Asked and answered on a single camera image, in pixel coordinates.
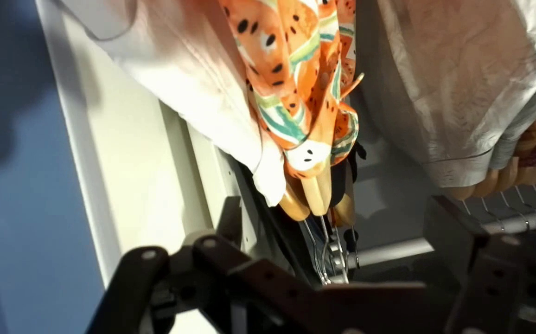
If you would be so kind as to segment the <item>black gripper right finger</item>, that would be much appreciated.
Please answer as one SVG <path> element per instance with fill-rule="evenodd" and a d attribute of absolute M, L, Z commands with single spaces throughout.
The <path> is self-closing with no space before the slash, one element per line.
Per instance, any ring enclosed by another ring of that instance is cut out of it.
<path fill-rule="evenodd" d="M 536 334 L 536 232 L 490 232 L 445 196 L 425 209 L 425 239 L 460 282 L 447 334 Z"/>

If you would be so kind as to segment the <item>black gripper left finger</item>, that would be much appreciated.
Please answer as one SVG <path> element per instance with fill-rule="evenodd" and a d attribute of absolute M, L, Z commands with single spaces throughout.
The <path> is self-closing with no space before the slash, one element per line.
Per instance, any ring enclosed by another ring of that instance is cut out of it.
<path fill-rule="evenodd" d="M 316 289 L 219 235 L 204 235 L 175 254 L 162 247 L 126 252 L 88 334 L 169 334 L 190 310 L 228 334 L 397 330 L 425 299 L 421 286 Z"/>

